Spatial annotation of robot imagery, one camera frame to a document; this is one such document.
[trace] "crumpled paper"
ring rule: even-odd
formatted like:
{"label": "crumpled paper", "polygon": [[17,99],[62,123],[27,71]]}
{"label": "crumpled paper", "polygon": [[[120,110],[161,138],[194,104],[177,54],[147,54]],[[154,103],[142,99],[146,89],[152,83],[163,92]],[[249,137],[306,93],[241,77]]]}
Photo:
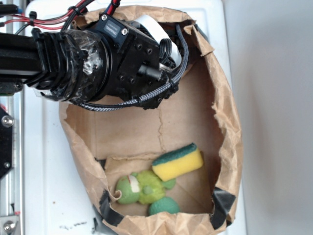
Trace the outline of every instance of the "crumpled paper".
{"label": "crumpled paper", "polygon": [[[74,25],[83,28],[98,20],[101,12],[89,12]],[[121,235],[218,234],[225,230],[226,222],[217,230],[210,222],[214,213],[213,189],[218,187],[238,197],[242,172],[242,131],[232,91],[213,47],[186,13],[127,6],[119,7],[114,16],[129,21],[142,14],[161,23],[181,22],[191,54],[188,72],[179,83],[179,91],[154,110],[131,107],[97,113],[61,103],[60,120],[77,170],[98,210],[104,190],[109,191],[111,207],[125,217],[117,226],[103,222]],[[98,103],[118,101],[106,96]],[[205,164],[179,176],[174,189],[167,191],[182,212],[147,216],[144,205],[116,203],[120,196],[115,191],[119,177],[148,169],[160,154],[191,142],[203,152]],[[97,161],[103,159],[105,170]],[[237,201],[228,214],[230,222],[235,219],[236,205]]]}

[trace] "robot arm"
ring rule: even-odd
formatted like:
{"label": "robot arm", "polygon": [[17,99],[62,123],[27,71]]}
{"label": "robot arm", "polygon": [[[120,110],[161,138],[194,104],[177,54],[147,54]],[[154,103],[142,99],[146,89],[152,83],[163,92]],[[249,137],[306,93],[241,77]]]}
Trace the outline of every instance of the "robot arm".
{"label": "robot arm", "polygon": [[[179,25],[173,32],[181,40],[183,59],[176,44],[148,16],[124,22],[104,13],[85,30],[43,33],[34,28],[32,37],[0,34],[0,94],[19,92],[25,84],[45,98],[93,111],[156,108],[178,90],[188,61]],[[89,103],[106,95],[124,102]]]}

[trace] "clear plastic wrap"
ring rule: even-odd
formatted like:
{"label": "clear plastic wrap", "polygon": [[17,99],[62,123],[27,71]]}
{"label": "clear plastic wrap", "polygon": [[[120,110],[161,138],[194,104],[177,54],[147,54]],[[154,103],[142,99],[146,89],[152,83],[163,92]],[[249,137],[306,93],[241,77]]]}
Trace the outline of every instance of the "clear plastic wrap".
{"label": "clear plastic wrap", "polygon": [[42,91],[42,94],[57,101],[89,101],[105,81],[106,48],[100,36],[91,31],[66,30],[65,37],[63,53],[67,60],[67,74],[57,88]]}

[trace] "black metal plate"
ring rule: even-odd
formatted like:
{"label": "black metal plate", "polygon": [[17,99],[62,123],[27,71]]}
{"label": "black metal plate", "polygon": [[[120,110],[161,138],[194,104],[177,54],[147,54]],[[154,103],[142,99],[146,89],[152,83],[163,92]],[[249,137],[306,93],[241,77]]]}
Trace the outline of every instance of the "black metal plate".
{"label": "black metal plate", "polygon": [[9,115],[0,108],[0,179],[12,168],[13,126],[3,126],[1,120]]}

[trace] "metal bracket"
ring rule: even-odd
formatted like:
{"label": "metal bracket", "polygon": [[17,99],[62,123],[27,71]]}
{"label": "metal bracket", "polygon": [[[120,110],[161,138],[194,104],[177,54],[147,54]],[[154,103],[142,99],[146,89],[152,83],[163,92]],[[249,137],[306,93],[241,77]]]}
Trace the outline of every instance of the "metal bracket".
{"label": "metal bracket", "polygon": [[0,217],[0,235],[20,235],[21,223],[18,215]]}
{"label": "metal bracket", "polygon": [[0,108],[0,179],[12,168],[14,119]]}
{"label": "metal bracket", "polygon": [[22,82],[0,82],[0,96],[12,95],[23,89]]}

